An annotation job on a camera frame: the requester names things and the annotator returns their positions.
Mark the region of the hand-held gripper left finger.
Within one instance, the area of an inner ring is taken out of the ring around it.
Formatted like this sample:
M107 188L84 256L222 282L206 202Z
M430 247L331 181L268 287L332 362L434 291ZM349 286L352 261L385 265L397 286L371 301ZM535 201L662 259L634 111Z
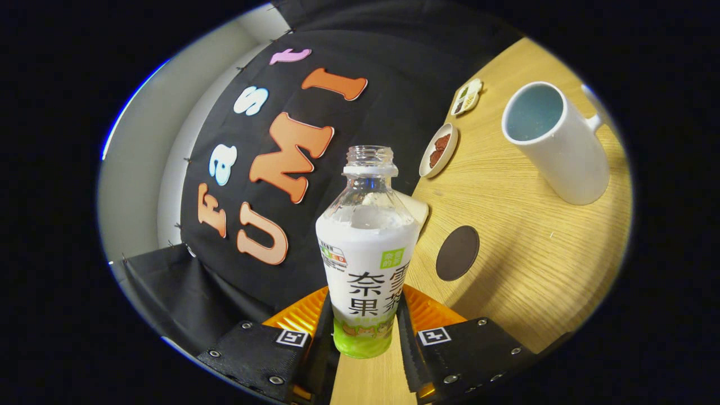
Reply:
M272 404L328 404L339 361L329 288L262 323L241 321L197 356L223 380Z

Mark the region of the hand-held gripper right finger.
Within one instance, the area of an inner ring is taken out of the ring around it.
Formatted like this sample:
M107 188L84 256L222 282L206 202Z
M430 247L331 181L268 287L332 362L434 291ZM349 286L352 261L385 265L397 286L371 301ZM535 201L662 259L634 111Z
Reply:
M491 318L463 318L411 285L403 286L397 321L404 374L419 404L473 401L538 359Z

